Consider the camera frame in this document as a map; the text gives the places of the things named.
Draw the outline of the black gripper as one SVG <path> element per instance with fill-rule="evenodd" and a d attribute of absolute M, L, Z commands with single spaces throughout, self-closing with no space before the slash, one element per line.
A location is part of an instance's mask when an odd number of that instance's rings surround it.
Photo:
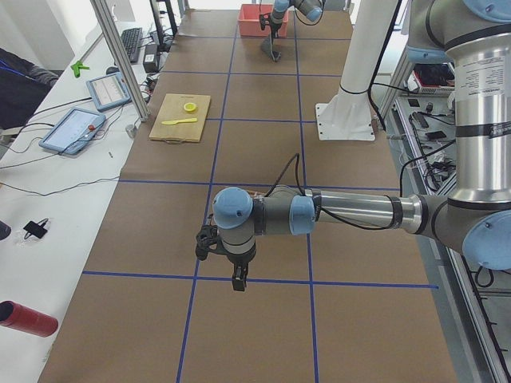
<path fill-rule="evenodd" d="M 250 249 L 243 254 L 229 253 L 228 260 L 233 264 L 232 287 L 233 290 L 245 291 L 249 263 L 255 258 L 256 249 Z"/>
<path fill-rule="evenodd" d="M 273 38 L 285 38 L 287 36 L 287 25 L 284 23 L 284 20 L 269 18 L 268 25 L 270 26 Z"/>

